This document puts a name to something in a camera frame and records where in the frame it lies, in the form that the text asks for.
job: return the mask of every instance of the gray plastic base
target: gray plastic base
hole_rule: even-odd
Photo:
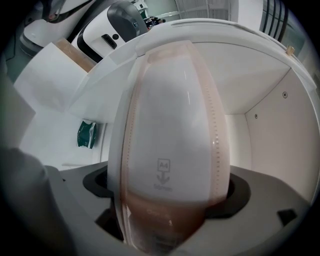
[[[23,33],[20,36],[20,48],[25,54],[31,57],[34,57],[38,52],[40,52],[43,49],[42,46],[37,45],[36,43],[26,38],[26,36]]]
[[[72,185],[73,187],[79,187],[80,189],[82,186],[84,189],[82,185],[84,172],[80,170],[85,171],[85,169],[90,168],[91,171],[94,171],[92,167],[90,165],[62,171],[60,174],[69,181],[77,181],[77,184]],[[193,236],[170,255],[267,255],[288,238],[310,207],[309,203],[290,186],[275,177],[236,166],[231,166],[231,173],[241,177],[249,184],[251,197],[248,203],[230,218],[207,219]],[[53,180],[50,180],[50,183],[53,191],[61,189],[56,187]],[[81,206],[84,207],[84,210],[89,211],[90,209],[86,209],[85,206],[89,207],[92,202],[85,203],[84,195],[77,191],[72,189],[71,193],[78,202],[82,201]],[[284,226],[278,216],[278,211],[288,209],[293,209],[297,218]],[[86,222],[86,225],[90,225],[90,222],[92,222],[91,225],[94,225],[92,218],[88,218]],[[105,255],[112,255],[108,254],[109,249],[105,247]]]

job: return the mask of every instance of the white machine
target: white machine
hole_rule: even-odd
[[[87,23],[72,45],[98,63],[111,51],[148,32],[139,11],[129,1],[118,1]]]
[[[39,1],[25,18],[20,46],[34,56],[50,42],[67,38],[95,0]]]

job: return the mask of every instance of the black slot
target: black slot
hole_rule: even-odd
[[[205,210],[206,219],[228,219],[236,215],[247,205],[251,197],[250,186],[244,179],[230,173],[230,182],[226,200],[209,206]]]
[[[104,34],[101,37],[104,39],[104,41],[106,41],[108,45],[112,47],[112,49],[116,49],[117,47],[116,42],[108,34]]]
[[[297,217],[297,214],[293,209],[280,210],[277,214],[283,226],[287,225]]]

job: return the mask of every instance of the black plastic edge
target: black plastic edge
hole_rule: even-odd
[[[95,223],[116,239],[119,239],[120,241],[124,240],[116,214],[114,198],[111,198],[110,208],[106,209],[95,220]]]
[[[76,44],[78,45],[79,49],[85,54],[87,55],[89,58],[91,58],[92,60],[94,60],[96,63],[99,63],[103,58],[96,53],[94,50],[92,50],[90,48],[89,45],[87,45],[87,43],[84,40],[84,32],[86,27],[88,26],[88,24],[91,22],[92,20],[90,20],[84,27],[83,29],[81,29],[79,36],[76,40]]]
[[[273,15],[272,15],[271,25],[270,25],[270,29],[269,29],[269,33],[268,33],[269,36],[270,36],[271,31],[272,31],[272,29],[273,29],[273,27],[274,27],[276,10],[277,10],[276,0],[273,0]]]
[[[230,173],[227,199],[208,207],[205,210],[205,218],[228,219],[245,207],[250,197],[251,190],[249,184],[243,178]]]
[[[279,4],[280,4],[279,18],[278,18],[278,22],[276,23],[275,32],[274,32],[274,35],[273,35],[273,38],[274,38],[274,39],[276,39],[276,36],[277,36],[277,33],[278,33],[278,28],[279,28],[279,25],[280,25],[281,14],[282,14],[282,4],[281,4],[281,1],[279,1]]]
[[[87,174],[83,180],[83,186],[100,198],[113,198],[114,193],[107,188],[108,166],[104,166]]]
[[[42,19],[46,20],[46,17],[49,16],[50,14],[50,9],[51,9],[51,3],[53,0],[40,0],[40,2],[42,3]]]
[[[266,31],[266,27],[267,27],[267,23],[268,23],[268,18],[269,18],[269,7],[270,7],[270,1],[269,1],[269,0],[267,0],[267,3],[266,3],[265,21],[264,21],[263,30],[262,30],[262,32],[263,32],[263,33]]]
[[[294,209],[279,210],[276,214],[279,216],[284,227],[297,218],[297,214]]]
[[[278,41],[281,43],[283,37],[284,37],[284,34],[285,34],[285,31],[286,31],[286,28],[287,28],[287,23],[288,23],[288,16],[289,16],[289,11],[288,11],[288,7],[287,6],[284,6],[284,18],[283,18],[283,23],[282,23],[282,28],[281,28],[281,32],[280,32],[280,35],[278,37]]]
[[[104,34],[101,37],[112,49],[117,48],[117,43],[110,37],[110,35]]]

